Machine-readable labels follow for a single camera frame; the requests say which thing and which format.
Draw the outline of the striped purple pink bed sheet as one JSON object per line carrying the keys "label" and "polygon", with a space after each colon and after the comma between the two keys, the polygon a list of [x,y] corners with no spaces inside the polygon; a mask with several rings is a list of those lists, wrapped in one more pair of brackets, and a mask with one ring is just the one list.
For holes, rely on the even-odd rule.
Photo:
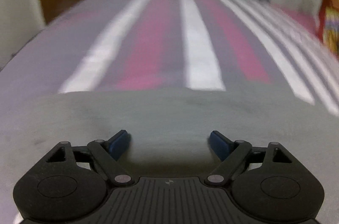
{"label": "striped purple pink bed sheet", "polygon": [[278,7],[256,0],[84,0],[1,71],[1,113],[57,93],[228,91],[251,82],[338,115],[338,60]]}

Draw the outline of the grey sweatpants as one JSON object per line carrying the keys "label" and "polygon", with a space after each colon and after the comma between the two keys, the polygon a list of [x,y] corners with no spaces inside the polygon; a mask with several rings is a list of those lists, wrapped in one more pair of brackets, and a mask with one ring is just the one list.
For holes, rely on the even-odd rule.
{"label": "grey sweatpants", "polygon": [[15,183],[60,141],[85,145],[120,130],[132,137],[120,162],[135,175],[206,174],[218,163],[207,138],[219,131],[255,146],[283,144],[325,189],[318,220],[338,222],[338,118],[277,86],[225,92],[162,89],[45,95],[1,105],[1,222],[17,215]]}

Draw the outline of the colourful patterned pillow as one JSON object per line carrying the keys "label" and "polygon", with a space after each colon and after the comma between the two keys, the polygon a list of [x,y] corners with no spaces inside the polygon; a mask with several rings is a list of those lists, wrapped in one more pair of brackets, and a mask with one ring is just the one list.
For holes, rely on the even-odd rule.
{"label": "colourful patterned pillow", "polygon": [[318,11],[317,36],[338,58],[338,0],[322,0]]}

